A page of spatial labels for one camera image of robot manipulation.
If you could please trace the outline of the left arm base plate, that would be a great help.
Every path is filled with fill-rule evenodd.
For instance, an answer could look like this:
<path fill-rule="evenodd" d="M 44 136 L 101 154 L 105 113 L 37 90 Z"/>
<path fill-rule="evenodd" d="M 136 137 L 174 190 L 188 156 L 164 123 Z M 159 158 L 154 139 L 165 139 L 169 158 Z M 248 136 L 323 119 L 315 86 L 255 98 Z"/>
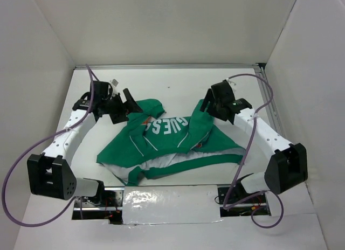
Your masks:
<path fill-rule="evenodd" d="M 105 187 L 101 199 L 82 197 L 74 201 L 72 220 L 103 220 L 123 224 L 123 186 Z"/>

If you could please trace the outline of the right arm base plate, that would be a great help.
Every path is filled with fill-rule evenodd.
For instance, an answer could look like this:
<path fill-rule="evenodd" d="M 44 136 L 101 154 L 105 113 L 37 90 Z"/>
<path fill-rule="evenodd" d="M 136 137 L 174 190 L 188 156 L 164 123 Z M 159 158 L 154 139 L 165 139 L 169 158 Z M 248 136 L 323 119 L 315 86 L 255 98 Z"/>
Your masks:
<path fill-rule="evenodd" d="M 258 195 L 251 199 L 246 200 L 240 204 L 237 204 L 229 210 L 223 209 L 223 203 L 228 191 L 228 187 L 218 187 L 218 195 L 215 196 L 214 201 L 219 205 L 220 216 L 224 217 L 241 217 L 250 216 L 254 210 L 257 210 L 255 216 L 270 216 L 270 209 L 268 201 L 265 195 Z"/>

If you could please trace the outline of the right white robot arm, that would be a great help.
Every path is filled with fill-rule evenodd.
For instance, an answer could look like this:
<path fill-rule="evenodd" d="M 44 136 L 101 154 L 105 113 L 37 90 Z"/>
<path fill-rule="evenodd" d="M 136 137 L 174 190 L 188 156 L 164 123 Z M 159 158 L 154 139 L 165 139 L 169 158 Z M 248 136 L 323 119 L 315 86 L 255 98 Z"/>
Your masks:
<path fill-rule="evenodd" d="M 307 150 L 301 143 L 293 144 L 271 128 L 243 98 L 236 99 L 230 84 L 224 80 L 212 85 L 204 98 L 201 111 L 232 125 L 249 135 L 249 144 L 256 143 L 268 158 L 264 172 L 242 178 L 235 176 L 225 201 L 235 191 L 242 203 L 255 193 L 271 191 L 279 195 L 308 178 Z"/>

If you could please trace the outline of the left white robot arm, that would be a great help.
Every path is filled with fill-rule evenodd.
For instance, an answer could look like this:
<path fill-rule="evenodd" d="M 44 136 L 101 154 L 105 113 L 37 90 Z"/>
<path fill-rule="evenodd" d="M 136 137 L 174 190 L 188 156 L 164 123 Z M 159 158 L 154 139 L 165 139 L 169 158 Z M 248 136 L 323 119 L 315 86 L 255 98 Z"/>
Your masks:
<path fill-rule="evenodd" d="M 100 180 L 77 178 L 72 169 L 72 159 L 87 133 L 99 118 L 108 115 L 113 124 L 126 122 L 130 113 L 142 109 L 128 89 L 123 90 L 125 100 L 109 82 L 92 81 L 86 92 L 72 107 L 68 122 L 53 142 L 39 155 L 27 160 L 31 193 L 34 195 L 69 200 L 87 197 L 94 206 L 106 201 L 104 183 Z"/>

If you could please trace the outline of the green jacket with white lettering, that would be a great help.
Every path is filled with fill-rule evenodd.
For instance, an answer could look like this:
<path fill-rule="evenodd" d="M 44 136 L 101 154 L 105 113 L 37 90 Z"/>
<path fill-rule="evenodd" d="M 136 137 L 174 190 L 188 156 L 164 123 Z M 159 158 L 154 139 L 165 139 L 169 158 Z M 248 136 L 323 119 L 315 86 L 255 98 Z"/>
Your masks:
<path fill-rule="evenodd" d="M 245 149 L 224 134 L 200 107 L 191 116 L 163 117 L 157 99 L 138 101 L 141 113 L 131 113 L 125 127 L 97 155 L 124 185 L 137 186 L 140 177 L 157 179 L 204 166 L 239 164 Z"/>

